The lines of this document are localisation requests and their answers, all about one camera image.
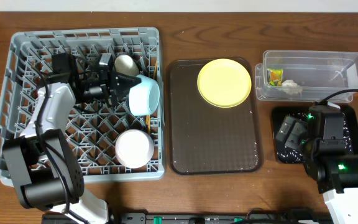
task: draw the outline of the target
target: clear plastic container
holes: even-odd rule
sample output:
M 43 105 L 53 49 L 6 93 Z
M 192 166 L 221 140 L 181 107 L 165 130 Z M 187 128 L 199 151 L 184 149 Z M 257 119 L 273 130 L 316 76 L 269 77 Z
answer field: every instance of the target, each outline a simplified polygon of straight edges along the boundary
M 283 69 L 283 82 L 293 80 L 298 87 L 273 86 L 269 68 Z M 358 89 L 358 53 L 268 50 L 263 64 L 255 67 L 255 89 L 259 100 L 319 101 L 340 90 Z M 330 101 L 350 103 L 354 93 Z

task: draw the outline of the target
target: food item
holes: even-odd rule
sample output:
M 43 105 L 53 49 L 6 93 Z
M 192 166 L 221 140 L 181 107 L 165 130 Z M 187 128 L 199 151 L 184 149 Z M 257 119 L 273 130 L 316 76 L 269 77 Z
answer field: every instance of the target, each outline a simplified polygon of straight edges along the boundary
M 297 95 L 299 93 L 302 93 L 302 87 L 300 87 L 298 84 L 296 84 L 293 80 L 285 80 L 282 83 L 282 91 L 285 93 L 288 93 L 289 95 Z
M 268 75 L 268 82 L 272 86 L 281 86 L 283 81 L 283 72 L 282 68 L 268 68 L 267 75 Z

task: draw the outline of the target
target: brown tray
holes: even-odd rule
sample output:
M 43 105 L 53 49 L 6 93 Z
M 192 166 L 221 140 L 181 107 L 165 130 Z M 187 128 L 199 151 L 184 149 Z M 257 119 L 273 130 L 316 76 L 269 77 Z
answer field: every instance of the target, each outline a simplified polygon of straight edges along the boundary
M 246 60 L 230 59 L 252 74 Z M 254 85 L 238 106 L 209 104 L 198 91 L 197 77 L 212 60 L 179 60 L 168 68 L 170 166 L 181 175 L 256 171 L 263 158 Z

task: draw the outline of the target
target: wood grain surface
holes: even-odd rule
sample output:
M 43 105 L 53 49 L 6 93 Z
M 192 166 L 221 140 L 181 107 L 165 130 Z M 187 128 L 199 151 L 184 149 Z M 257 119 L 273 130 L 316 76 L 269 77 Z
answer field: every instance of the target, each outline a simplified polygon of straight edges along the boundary
M 358 14 L 0 12 L 0 92 L 15 32 L 145 26 L 160 31 L 164 72 L 175 60 L 194 58 L 241 57 L 254 68 L 264 51 L 275 49 L 358 52 Z M 275 160 L 270 113 L 278 105 L 289 103 L 257 103 L 264 151 L 257 172 L 180 176 L 167 167 L 158 181 L 86 187 L 116 213 L 246 213 L 254 207 L 300 206 L 327 212 L 316 182 L 303 167 Z M 358 118 L 358 94 L 351 106 Z M 40 223 L 41 215 L 23 209 L 14 189 L 0 183 L 0 223 Z

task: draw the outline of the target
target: black tray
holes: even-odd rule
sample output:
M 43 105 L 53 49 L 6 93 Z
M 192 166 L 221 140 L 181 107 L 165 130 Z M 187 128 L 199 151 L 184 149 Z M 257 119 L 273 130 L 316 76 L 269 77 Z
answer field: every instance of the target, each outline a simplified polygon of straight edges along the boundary
M 347 147 L 347 149 L 349 150 L 348 153 L 358 154 L 358 124 L 357 124 L 356 112 L 354 112 L 354 109 L 348 105 L 341 106 L 341 111 L 344 113 L 345 125 L 347 127 L 347 129 L 344 129 L 344 137 L 346 137 L 346 141 L 349 144 L 349 146 Z M 295 117 L 300 118 L 299 116 L 297 116 L 298 114 L 308 114 L 308 113 L 309 113 L 309 108 L 307 106 L 302 106 L 302 107 L 285 106 L 285 107 L 278 107 L 273 109 L 272 126 L 273 126 L 273 137 L 274 137 L 274 144 L 275 144 L 274 148 L 275 148 L 277 161 L 286 164 L 301 163 L 302 161 L 301 156 L 298 153 L 294 153 L 292 149 L 286 148 L 285 143 L 277 141 L 275 139 L 275 136 L 277 132 L 280 130 L 280 126 L 283 123 L 284 117 L 286 115 L 289 114 L 295 115 Z
M 252 74 L 247 61 L 232 60 Z M 197 77 L 210 61 L 180 60 L 168 68 L 170 166 L 182 175 L 253 172 L 263 161 L 254 85 L 238 106 L 209 104 L 198 91 Z

